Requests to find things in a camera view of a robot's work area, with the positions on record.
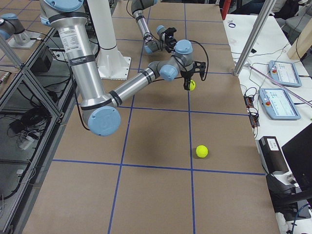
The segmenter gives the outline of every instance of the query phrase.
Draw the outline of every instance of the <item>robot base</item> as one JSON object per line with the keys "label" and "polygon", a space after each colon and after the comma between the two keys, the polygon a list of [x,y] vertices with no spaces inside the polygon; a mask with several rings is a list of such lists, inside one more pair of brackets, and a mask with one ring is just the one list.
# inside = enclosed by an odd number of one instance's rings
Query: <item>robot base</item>
{"label": "robot base", "polygon": [[126,80],[130,70],[131,57],[124,57],[117,50],[112,54],[99,54],[97,67],[102,79]]}

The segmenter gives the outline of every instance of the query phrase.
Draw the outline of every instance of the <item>screen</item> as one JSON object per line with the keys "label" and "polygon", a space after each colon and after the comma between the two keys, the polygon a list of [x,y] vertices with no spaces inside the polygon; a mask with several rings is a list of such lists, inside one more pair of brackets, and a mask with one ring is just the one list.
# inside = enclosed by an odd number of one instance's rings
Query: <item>screen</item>
{"label": "screen", "polygon": [[312,124],[282,147],[285,159],[301,190],[312,186]]}
{"label": "screen", "polygon": [[297,116],[284,90],[266,89],[265,94],[276,116]]}
{"label": "screen", "polygon": [[290,63],[276,62],[275,68],[278,73],[278,79],[282,82],[298,84],[293,65]]}

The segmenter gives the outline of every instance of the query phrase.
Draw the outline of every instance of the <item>label sticker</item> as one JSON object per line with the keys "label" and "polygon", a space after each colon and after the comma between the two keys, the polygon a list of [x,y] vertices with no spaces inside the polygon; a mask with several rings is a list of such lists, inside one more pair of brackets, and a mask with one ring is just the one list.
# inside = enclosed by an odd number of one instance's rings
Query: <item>label sticker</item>
{"label": "label sticker", "polygon": [[274,138],[268,138],[268,144],[272,151],[278,151],[278,146]]}
{"label": "label sticker", "polygon": [[77,33],[75,29],[70,29],[59,33],[59,37],[62,40],[65,52],[72,52],[76,50],[81,50],[81,45],[78,40]]}

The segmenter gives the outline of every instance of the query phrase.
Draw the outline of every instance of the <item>yellow ball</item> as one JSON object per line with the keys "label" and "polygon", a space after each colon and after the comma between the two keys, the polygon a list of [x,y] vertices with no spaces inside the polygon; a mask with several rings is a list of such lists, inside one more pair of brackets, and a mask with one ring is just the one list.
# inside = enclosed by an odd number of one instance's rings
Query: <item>yellow ball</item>
{"label": "yellow ball", "polygon": [[193,91],[196,87],[196,83],[195,81],[191,80],[191,83],[190,83],[190,91]]}
{"label": "yellow ball", "polygon": [[206,157],[209,154],[209,150],[207,149],[206,146],[199,145],[196,148],[196,154],[197,154],[198,157],[204,158],[204,157]]}

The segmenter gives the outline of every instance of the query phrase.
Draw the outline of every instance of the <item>blue joint cap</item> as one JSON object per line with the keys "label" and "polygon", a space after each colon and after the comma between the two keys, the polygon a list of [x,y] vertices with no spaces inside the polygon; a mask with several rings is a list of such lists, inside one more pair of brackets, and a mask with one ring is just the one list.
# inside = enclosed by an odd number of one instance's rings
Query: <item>blue joint cap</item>
{"label": "blue joint cap", "polygon": [[192,44],[189,40],[179,40],[175,45],[175,51],[182,55],[188,55],[193,52]]}
{"label": "blue joint cap", "polygon": [[52,8],[63,12],[76,11],[83,4],[83,0],[44,0],[44,1]]}
{"label": "blue joint cap", "polygon": [[156,28],[156,33],[158,33],[160,31],[160,29],[164,28],[165,26],[164,25],[159,25],[157,28]]}
{"label": "blue joint cap", "polygon": [[120,121],[121,118],[117,109],[111,106],[102,106],[92,112],[88,126],[94,134],[106,137],[117,131]]}
{"label": "blue joint cap", "polygon": [[0,29],[0,36],[2,36],[5,40],[10,38],[10,34]]}
{"label": "blue joint cap", "polygon": [[152,50],[148,47],[148,45],[145,45],[145,46],[144,46],[144,50],[145,50],[145,52],[146,52],[147,54],[152,54],[152,53],[153,53]]}
{"label": "blue joint cap", "polygon": [[0,16],[2,19],[4,20],[17,20],[18,17],[17,15],[13,14],[13,13],[6,13],[3,14],[2,16]]}
{"label": "blue joint cap", "polygon": [[40,19],[43,25],[51,26],[50,21],[47,18],[40,16]]}
{"label": "blue joint cap", "polygon": [[178,72],[175,67],[173,67],[172,65],[166,64],[161,67],[159,74],[164,80],[173,81],[176,78]]}

